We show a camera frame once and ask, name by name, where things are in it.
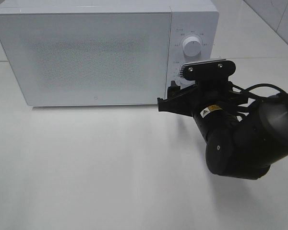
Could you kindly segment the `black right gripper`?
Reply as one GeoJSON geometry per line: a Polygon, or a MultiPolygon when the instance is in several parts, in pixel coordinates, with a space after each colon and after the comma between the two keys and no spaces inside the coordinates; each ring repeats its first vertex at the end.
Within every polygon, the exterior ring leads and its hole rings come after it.
{"type": "Polygon", "coordinates": [[[167,98],[157,98],[158,111],[193,117],[205,141],[214,130],[234,128],[239,121],[232,107],[247,102],[245,96],[233,91],[228,80],[235,71],[235,63],[226,60],[223,68],[197,77],[195,84],[186,88],[171,81],[167,98]]]}

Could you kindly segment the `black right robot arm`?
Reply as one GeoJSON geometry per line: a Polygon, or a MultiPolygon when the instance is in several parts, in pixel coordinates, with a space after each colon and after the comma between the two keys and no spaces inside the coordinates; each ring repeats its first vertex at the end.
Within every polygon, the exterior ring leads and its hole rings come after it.
{"type": "Polygon", "coordinates": [[[182,64],[179,75],[192,85],[181,88],[172,81],[157,105],[195,120],[211,173],[256,180],[288,156],[288,92],[256,95],[259,84],[244,89],[229,80],[235,70],[226,59],[182,64]]]}

